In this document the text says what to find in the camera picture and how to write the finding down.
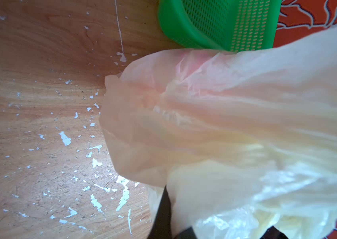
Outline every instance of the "wooden surface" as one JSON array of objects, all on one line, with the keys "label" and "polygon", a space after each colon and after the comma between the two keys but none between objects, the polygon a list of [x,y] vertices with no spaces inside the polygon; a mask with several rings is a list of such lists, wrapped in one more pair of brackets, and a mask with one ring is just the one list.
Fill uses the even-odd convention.
[{"label": "wooden surface", "polygon": [[[121,62],[114,0],[0,1],[0,238],[146,237],[151,219],[142,184],[126,184],[129,199],[116,211],[124,186],[94,103],[102,104],[105,75],[180,47],[161,32],[156,10],[157,0],[118,0]],[[71,138],[67,146],[62,131]],[[89,149],[97,145],[100,152]],[[103,165],[93,168],[93,158]],[[77,214],[65,218],[69,207]]]}]

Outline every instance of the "green plastic basket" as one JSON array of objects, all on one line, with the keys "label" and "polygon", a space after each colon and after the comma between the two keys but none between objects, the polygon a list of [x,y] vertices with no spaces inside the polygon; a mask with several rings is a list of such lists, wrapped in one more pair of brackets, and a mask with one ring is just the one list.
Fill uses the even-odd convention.
[{"label": "green plastic basket", "polygon": [[160,0],[162,31],[187,48],[272,48],[281,0]]}]

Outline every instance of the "plastic bag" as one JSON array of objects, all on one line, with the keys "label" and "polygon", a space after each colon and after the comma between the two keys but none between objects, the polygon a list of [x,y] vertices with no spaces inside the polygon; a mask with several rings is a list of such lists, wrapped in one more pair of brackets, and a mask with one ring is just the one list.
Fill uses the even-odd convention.
[{"label": "plastic bag", "polygon": [[337,28],[235,55],[157,52],[105,84],[114,167],[152,186],[152,208],[167,185],[174,235],[258,239],[274,225],[320,239],[334,228]]}]

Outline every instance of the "white paint speck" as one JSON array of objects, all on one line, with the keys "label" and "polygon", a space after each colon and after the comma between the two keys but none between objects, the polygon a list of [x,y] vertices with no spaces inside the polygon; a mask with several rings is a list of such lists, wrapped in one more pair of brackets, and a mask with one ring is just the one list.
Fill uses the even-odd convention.
[{"label": "white paint speck", "polygon": [[93,167],[95,167],[95,166],[102,166],[103,165],[103,163],[100,163],[100,162],[98,162],[96,159],[93,159]]},{"label": "white paint speck", "polygon": [[106,192],[110,192],[110,188],[109,188],[109,187],[101,187],[101,186],[99,186],[98,184],[94,184],[94,186],[99,187],[100,189],[103,189],[103,190],[105,190]]},{"label": "white paint speck", "polygon": [[129,222],[130,234],[132,235],[132,233],[131,233],[131,227],[130,227],[130,221],[131,221],[131,219],[130,219],[130,214],[131,214],[131,208],[129,209],[129,213],[127,214],[127,220],[128,220],[128,222]]},{"label": "white paint speck", "polygon": [[19,214],[20,214],[21,216],[23,216],[23,217],[29,217],[29,216],[27,216],[25,213],[20,213],[20,212],[19,212]]},{"label": "white paint speck", "polygon": [[127,58],[124,56],[123,52],[122,53],[117,52],[117,55],[121,56],[121,59],[120,59],[121,62],[126,62],[127,61]]},{"label": "white paint speck", "polygon": [[70,215],[69,215],[69,216],[66,216],[65,218],[71,217],[71,216],[74,216],[74,215],[77,215],[77,214],[78,214],[77,211],[71,209],[70,207],[69,207],[69,210],[70,210]]},{"label": "white paint speck", "polygon": [[93,204],[93,207],[97,207],[98,211],[103,213],[101,210],[102,205],[97,201],[97,199],[95,199],[93,194],[91,194],[90,199],[91,199],[91,203]]},{"label": "white paint speck", "polygon": [[97,146],[94,146],[94,147],[89,147],[90,150],[92,150],[94,148],[98,149],[98,152],[99,152],[99,150],[102,148],[102,145],[97,145]]},{"label": "white paint speck", "polygon": [[125,179],[124,177],[118,175],[118,179],[116,181],[117,183],[120,183],[124,186],[124,189],[123,189],[123,195],[119,201],[119,206],[117,207],[116,211],[119,211],[123,205],[125,205],[127,203],[127,200],[129,199],[129,189],[128,187],[126,186],[126,184],[129,182],[128,179]]},{"label": "white paint speck", "polygon": [[61,136],[62,142],[65,144],[65,146],[70,145],[71,143],[71,138],[68,138],[63,131],[61,131],[61,133],[59,133],[59,135]]}]

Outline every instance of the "white plastic bag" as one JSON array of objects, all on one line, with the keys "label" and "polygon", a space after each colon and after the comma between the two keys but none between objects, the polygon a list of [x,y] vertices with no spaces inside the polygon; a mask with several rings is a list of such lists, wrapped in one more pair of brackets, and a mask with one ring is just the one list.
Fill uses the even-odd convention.
[{"label": "white plastic bag", "polygon": [[105,84],[100,123],[114,167],[167,185],[174,234],[258,239],[274,225],[320,239],[334,228],[337,28],[236,55],[157,52]]}]

